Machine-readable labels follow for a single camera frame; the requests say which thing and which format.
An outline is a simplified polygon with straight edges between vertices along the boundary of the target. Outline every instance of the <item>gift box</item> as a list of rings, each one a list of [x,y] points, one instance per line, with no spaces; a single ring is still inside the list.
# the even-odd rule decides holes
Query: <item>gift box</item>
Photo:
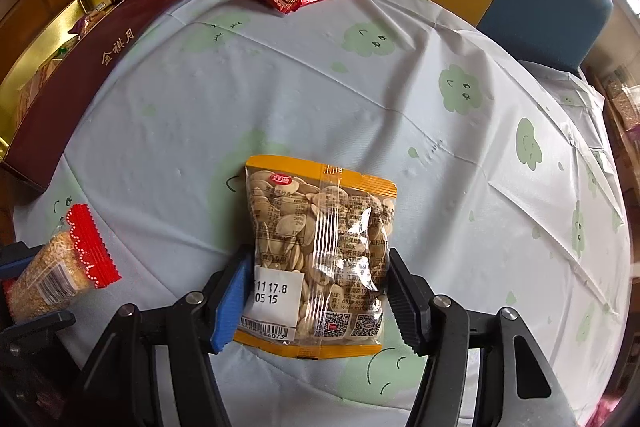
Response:
[[[41,78],[40,65],[72,38],[74,23],[102,1],[74,0],[0,84],[0,165],[41,192],[102,83],[153,20],[179,0],[121,1]],[[28,84],[35,75],[39,89],[25,102],[25,91],[33,94]]]

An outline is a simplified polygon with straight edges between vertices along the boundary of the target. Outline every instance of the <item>white tablecloth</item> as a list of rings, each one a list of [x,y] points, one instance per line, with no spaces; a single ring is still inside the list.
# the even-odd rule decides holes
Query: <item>white tablecloth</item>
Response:
[[[469,309],[516,308],[584,423],[622,339],[628,228],[601,97],[527,67],[540,82],[428,0],[288,16],[251,0],[180,3],[102,86],[49,190],[15,211],[18,239],[36,245],[66,205],[89,203],[122,274],[71,306],[66,346],[82,363],[121,304],[200,288],[250,237],[241,182],[226,181],[252,154],[286,154],[395,181],[392,245],[410,270]],[[424,360],[390,314],[382,340],[392,349],[374,360],[324,361],[231,343],[212,365],[235,426],[404,425]],[[462,425],[477,373],[471,352]]]

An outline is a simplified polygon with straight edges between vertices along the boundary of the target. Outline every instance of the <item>black clamp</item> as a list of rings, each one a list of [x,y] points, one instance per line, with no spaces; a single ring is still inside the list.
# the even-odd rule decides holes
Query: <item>black clamp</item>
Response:
[[[44,245],[29,248],[22,241],[0,247],[0,280],[18,277]]]
[[[202,291],[174,305],[121,306],[76,380],[57,427],[161,427],[155,346],[168,346],[182,427],[230,427],[209,361],[232,340],[254,287],[254,248],[244,245]],[[474,427],[573,427],[574,415],[518,312],[467,311],[435,295],[390,251],[388,300],[402,339],[428,356],[407,427],[458,424],[470,348],[481,349]]]

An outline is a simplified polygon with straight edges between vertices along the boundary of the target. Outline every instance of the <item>price label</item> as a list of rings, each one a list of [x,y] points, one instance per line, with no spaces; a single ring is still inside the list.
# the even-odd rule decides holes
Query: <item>price label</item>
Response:
[[[295,327],[303,277],[302,273],[256,266],[254,293],[242,315],[256,321]]]

